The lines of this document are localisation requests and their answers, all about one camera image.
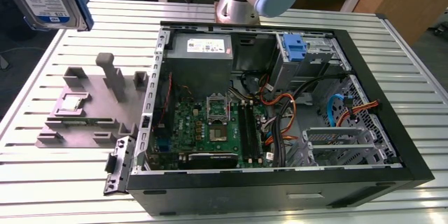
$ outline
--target power supply label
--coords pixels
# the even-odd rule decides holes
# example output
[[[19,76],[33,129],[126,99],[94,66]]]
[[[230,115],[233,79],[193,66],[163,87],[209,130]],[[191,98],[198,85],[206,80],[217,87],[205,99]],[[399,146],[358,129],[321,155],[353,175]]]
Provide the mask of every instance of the power supply label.
[[[187,39],[186,52],[225,52],[222,39]]]

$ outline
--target ram slot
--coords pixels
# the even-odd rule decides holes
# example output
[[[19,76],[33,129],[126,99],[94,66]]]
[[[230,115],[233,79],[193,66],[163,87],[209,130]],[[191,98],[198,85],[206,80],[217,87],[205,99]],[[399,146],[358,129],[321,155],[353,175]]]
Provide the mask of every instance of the ram slot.
[[[242,159],[247,160],[250,158],[250,150],[249,150],[249,139],[246,138],[246,123],[245,123],[245,108],[246,106],[243,104],[239,104],[238,106],[238,128],[239,128],[239,141],[241,141],[241,147],[242,147]]]
[[[250,156],[253,160],[257,160],[259,157],[259,144],[257,139],[257,129],[255,129],[251,106],[247,106],[245,109],[245,122],[246,122],[246,137],[249,142]]]

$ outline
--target red cable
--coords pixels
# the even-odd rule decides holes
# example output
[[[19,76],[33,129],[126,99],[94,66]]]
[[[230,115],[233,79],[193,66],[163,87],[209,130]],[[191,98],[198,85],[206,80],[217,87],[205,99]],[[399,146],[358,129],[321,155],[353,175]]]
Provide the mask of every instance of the red cable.
[[[171,76],[173,76],[173,74],[169,73],[169,88],[167,88],[166,99],[165,99],[165,103],[162,105],[162,111],[161,111],[161,116],[159,116],[159,120],[158,120],[157,126],[161,123],[162,116],[165,115],[165,109],[166,109],[167,100],[169,100],[169,94],[170,94],[170,87],[171,87],[171,84],[173,84]]]

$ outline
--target motherboard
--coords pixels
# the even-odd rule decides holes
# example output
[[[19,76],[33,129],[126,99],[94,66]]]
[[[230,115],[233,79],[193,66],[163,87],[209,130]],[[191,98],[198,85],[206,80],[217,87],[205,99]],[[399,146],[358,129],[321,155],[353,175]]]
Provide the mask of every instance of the motherboard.
[[[265,119],[265,110],[249,103],[209,103],[182,101],[174,105],[173,134],[157,138],[157,168],[190,168],[191,160],[202,167],[203,159],[218,159],[218,166],[261,168],[269,165],[262,159],[258,130]],[[225,120],[209,116],[226,115]]]

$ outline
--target aluminum table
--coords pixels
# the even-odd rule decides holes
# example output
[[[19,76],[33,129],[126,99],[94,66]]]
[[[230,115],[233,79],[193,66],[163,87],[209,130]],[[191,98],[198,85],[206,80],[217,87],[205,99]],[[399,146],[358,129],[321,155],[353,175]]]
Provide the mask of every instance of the aluminum table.
[[[289,10],[263,25],[345,29],[435,180],[355,208],[151,217],[129,195],[102,196],[110,149],[37,149],[35,136],[67,66],[99,74],[98,52],[122,74],[150,71],[161,20],[213,22],[213,6],[90,0],[90,32],[59,30],[0,123],[0,223],[445,223],[448,95],[387,20],[370,14]]]

